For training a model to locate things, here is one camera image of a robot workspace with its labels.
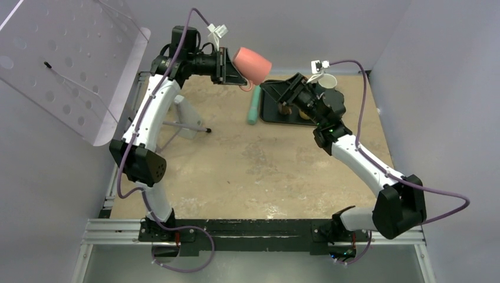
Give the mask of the brown mug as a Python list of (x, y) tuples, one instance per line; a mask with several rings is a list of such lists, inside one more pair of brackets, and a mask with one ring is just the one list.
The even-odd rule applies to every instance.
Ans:
[(283, 115), (283, 116), (291, 115), (292, 109), (293, 109), (293, 106), (291, 106), (291, 105), (288, 105), (285, 103), (278, 104), (278, 112), (280, 115)]

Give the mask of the pink mug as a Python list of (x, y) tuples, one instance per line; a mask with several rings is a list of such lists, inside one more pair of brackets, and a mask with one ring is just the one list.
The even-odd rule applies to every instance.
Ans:
[(249, 48), (241, 47), (232, 60), (236, 69), (248, 82), (248, 87), (240, 86), (243, 91), (251, 91), (253, 86), (260, 85), (271, 72), (272, 62)]

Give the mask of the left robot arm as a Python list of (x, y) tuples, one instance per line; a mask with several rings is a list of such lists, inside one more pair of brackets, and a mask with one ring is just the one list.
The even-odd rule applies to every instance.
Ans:
[(246, 85), (234, 66), (228, 50), (220, 46), (227, 34), (225, 25), (209, 24), (207, 46), (203, 52), (200, 32), (193, 27), (175, 26), (171, 42), (153, 60), (149, 84), (130, 127), (120, 139), (110, 142), (110, 153), (119, 167), (116, 190), (120, 199), (135, 192), (141, 194), (146, 207), (143, 232), (156, 241), (169, 241), (179, 234), (175, 213), (160, 187), (166, 160), (157, 153), (160, 129), (170, 106), (191, 75), (208, 76), (217, 85)]

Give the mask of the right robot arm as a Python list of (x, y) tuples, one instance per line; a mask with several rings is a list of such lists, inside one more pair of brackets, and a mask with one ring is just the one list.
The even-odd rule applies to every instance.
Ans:
[(302, 111), (316, 126), (318, 147), (349, 167), (376, 197), (373, 208), (349, 206), (333, 214), (329, 230), (333, 238), (345, 240), (354, 231), (366, 230), (394, 239), (426, 221), (425, 197), (418, 189), (422, 181), (393, 171), (356, 140), (342, 121), (346, 107), (340, 92), (310, 83), (300, 73), (286, 80), (266, 80), (260, 87), (279, 106)]

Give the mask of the yellow mug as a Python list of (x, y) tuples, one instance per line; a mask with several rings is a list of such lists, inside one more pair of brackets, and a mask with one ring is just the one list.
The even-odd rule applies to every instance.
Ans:
[(299, 111), (299, 115), (304, 120), (309, 120), (310, 119), (310, 117), (307, 114), (305, 114), (303, 111)]

